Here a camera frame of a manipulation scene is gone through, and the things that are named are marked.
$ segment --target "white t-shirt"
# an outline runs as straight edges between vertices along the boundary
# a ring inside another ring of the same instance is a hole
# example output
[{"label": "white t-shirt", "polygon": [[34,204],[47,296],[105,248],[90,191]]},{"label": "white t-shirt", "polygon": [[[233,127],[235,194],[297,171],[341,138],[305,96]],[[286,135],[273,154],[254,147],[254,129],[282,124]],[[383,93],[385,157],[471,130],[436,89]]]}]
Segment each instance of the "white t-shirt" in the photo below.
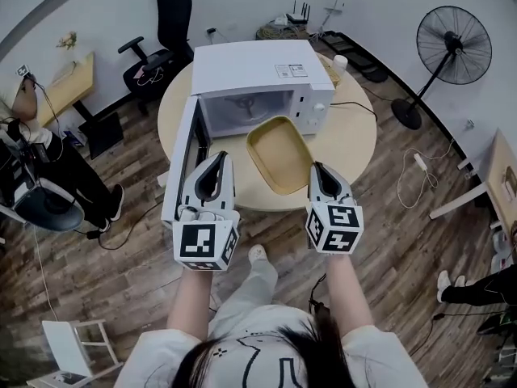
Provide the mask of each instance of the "white t-shirt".
[{"label": "white t-shirt", "polygon": [[[303,360],[276,329],[303,331],[309,319],[287,306],[253,310],[212,348],[203,388],[306,387]],[[395,334],[367,326],[341,341],[356,388],[427,387]],[[199,343],[173,329],[143,333],[115,388],[170,388],[182,359]]]},{"label": "white t-shirt", "polygon": [[[0,75],[0,120],[12,116],[11,110],[22,81],[23,78],[17,74]],[[3,131],[7,132],[6,123],[0,124],[0,127]],[[27,142],[31,144],[41,143],[45,145],[45,148],[48,148],[52,140],[52,133],[46,128],[41,128],[36,118],[25,123],[20,123],[19,131]],[[9,143],[10,139],[6,140],[3,136],[0,136],[0,138],[4,139],[6,143]]]}]

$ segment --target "yellow plate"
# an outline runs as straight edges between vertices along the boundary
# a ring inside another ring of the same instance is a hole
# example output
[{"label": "yellow plate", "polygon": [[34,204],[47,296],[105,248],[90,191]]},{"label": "yellow plate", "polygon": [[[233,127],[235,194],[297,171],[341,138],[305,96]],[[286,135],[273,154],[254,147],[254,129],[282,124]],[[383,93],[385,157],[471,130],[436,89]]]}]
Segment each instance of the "yellow plate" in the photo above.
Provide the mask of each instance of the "yellow plate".
[{"label": "yellow plate", "polygon": [[309,184],[313,157],[286,116],[276,116],[248,134],[246,148],[271,190],[286,196]]}]

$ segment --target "black pants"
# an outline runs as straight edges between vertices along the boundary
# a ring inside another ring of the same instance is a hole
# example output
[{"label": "black pants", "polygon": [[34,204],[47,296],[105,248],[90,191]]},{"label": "black pants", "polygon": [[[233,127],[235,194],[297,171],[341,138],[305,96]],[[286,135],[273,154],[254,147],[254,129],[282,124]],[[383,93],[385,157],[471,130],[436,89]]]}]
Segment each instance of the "black pants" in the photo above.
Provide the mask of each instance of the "black pants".
[{"label": "black pants", "polygon": [[447,303],[467,303],[485,306],[493,303],[517,305],[517,265],[478,280],[472,286],[457,288],[449,286],[442,293]]},{"label": "black pants", "polygon": [[[61,140],[53,135],[47,148],[50,161],[61,154]],[[96,227],[104,227],[106,219],[116,210],[111,193],[97,173],[66,140],[63,141],[63,153],[55,162],[44,164],[39,171],[40,177],[46,178],[64,188],[81,205],[85,220]]]}]

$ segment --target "person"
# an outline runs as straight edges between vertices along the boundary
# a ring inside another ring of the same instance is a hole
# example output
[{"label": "person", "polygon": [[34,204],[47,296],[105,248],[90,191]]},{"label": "person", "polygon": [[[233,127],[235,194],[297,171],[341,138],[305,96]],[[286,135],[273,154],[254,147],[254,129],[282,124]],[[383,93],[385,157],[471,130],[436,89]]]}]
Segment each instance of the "person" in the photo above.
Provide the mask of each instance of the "person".
[{"label": "person", "polygon": [[517,305],[517,265],[501,270],[498,273],[484,277],[477,282],[465,285],[464,276],[458,277],[454,286],[447,270],[438,275],[438,302],[465,303],[472,306],[486,306],[494,303]]},{"label": "person", "polygon": [[277,271],[260,245],[248,258],[249,276],[211,322],[212,273],[184,269],[167,329],[140,336],[115,387],[427,386],[399,339],[374,326],[348,255],[327,257],[333,316],[314,317],[271,305]]},{"label": "person", "polygon": [[82,206],[85,220],[101,232],[120,218],[124,189],[120,184],[109,191],[97,173],[67,140],[45,128],[36,119],[38,101],[36,79],[32,75],[0,76],[0,126],[20,119],[19,131],[28,144],[40,143],[46,149],[49,162],[40,168],[39,177],[64,188]]}]

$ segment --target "white microwave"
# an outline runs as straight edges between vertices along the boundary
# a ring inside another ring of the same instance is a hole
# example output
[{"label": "white microwave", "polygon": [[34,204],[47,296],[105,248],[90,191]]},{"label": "white microwave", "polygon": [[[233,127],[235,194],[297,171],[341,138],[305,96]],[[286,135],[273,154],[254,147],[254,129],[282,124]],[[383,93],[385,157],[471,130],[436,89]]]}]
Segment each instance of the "white microwave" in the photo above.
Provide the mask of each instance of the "white microwave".
[{"label": "white microwave", "polygon": [[196,48],[193,67],[162,207],[169,228],[179,219],[179,204],[188,205],[185,180],[210,155],[213,138],[246,134],[278,115],[288,116],[302,134],[315,134],[334,96],[325,68],[303,40]]},{"label": "white microwave", "polygon": [[278,115],[308,135],[321,128],[334,85],[307,40],[260,40],[196,48],[191,95],[211,138]]}]

